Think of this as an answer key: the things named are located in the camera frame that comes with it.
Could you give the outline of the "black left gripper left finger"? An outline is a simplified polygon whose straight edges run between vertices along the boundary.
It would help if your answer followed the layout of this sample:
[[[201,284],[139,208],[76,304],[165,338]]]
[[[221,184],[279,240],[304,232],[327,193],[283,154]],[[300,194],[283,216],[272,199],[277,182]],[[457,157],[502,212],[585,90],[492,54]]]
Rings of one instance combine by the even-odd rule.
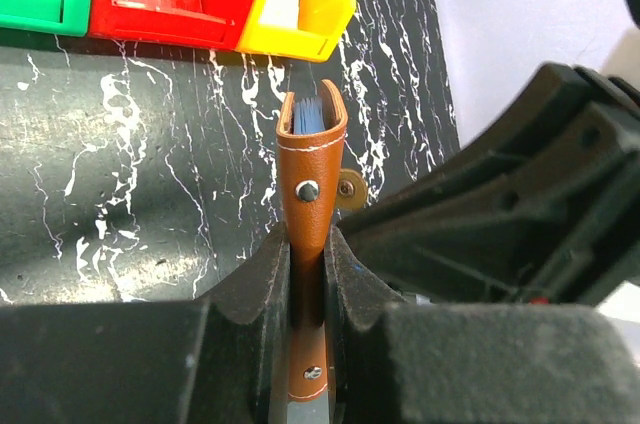
[[[5,306],[5,423],[283,423],[290,247],[275,226],[194,300]]]

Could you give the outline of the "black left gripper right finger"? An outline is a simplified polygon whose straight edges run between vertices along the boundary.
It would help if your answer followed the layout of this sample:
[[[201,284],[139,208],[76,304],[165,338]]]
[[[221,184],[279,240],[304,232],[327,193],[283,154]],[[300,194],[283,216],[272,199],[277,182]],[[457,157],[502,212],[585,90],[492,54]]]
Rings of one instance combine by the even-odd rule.
[[[332,229],[324,249],[333,423],[635,423],[621,335],[575,305],[406,302]]]

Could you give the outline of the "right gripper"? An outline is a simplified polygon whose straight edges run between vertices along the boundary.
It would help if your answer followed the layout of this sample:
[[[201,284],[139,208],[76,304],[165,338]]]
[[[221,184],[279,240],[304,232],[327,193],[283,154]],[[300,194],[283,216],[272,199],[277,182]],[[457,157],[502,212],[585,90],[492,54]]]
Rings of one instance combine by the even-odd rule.
[[[639,109],[626,82],[547,62],[450,162],[449,297],[594,306],[638,259]]]

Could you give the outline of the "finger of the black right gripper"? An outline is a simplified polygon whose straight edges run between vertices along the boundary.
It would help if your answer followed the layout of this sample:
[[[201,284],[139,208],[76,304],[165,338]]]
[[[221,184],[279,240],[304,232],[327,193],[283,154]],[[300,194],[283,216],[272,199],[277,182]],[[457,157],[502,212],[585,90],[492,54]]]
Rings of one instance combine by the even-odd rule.
[[[444,301],[548,302],[535,276],[547,206],[532,200],[548,146],[469,146],[432,173],[339,228],[357,257],[393,285]]]

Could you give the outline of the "brown leather card holder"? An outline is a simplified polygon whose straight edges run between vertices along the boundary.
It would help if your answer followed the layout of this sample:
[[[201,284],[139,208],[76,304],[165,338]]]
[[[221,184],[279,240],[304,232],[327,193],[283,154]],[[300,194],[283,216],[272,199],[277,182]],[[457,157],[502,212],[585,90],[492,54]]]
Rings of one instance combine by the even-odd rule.
[[[317,94],[289,92],[276,125],[278,182],[290,245],[288,398],[308,402],[327,389],[324,330],[324,246],[331,227],[348,113],[329,79]]]

